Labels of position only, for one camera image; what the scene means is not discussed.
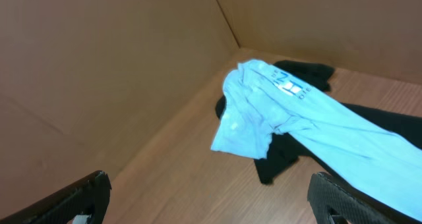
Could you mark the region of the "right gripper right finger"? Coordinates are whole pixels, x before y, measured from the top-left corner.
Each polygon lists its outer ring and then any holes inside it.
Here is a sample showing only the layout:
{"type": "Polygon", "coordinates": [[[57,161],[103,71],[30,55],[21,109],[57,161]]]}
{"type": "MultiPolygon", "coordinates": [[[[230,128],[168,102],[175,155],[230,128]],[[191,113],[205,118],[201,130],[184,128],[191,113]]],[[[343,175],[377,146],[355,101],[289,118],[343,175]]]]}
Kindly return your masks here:
{"type": "Polygon", "coordinates": [[[325,172],[314,173],[307,192],[318,224],[420,224],[325,172]]]}

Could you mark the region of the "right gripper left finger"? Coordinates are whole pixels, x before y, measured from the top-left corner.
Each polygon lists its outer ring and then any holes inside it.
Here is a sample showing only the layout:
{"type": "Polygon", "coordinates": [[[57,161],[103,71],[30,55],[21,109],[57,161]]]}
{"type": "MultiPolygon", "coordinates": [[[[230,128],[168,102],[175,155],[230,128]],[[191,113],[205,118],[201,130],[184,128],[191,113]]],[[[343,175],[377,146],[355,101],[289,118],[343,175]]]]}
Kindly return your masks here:
{"type": "Polygon", "coordinates": [[[102,224],[109,205],[111,182],[98,170],[1,220],[1,224],[102,224]]]}

